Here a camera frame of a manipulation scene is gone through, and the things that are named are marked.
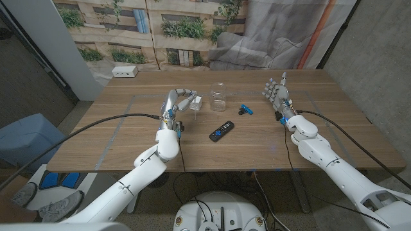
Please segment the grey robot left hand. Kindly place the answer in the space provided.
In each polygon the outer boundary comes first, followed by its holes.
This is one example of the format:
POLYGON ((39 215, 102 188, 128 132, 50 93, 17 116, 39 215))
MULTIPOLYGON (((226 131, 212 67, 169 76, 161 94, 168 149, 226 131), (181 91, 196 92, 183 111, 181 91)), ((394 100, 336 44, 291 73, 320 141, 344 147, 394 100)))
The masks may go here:
POLYGON ((170 90, 161 107, 161 122, 159 129, 173 130, 177 112, 186 111, 197 97, 197 91, 189 89, 170 90))

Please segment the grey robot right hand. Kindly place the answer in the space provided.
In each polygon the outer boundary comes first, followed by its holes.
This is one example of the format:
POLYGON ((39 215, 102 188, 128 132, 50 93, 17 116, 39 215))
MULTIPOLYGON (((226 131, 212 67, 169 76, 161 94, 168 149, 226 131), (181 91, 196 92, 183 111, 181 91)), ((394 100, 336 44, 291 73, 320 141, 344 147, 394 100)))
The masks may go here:
POLYGON ((276 118, 278 120, 284 119, 285 121, 296 115, 296 112, 292 109, 288 89, 286 88, 286 77, 287 73, 284 72, 279 83, 272 78, 269 79, 269 82, 265 83, 265 88, 262 92, 262 95, 271 102, 276 118))

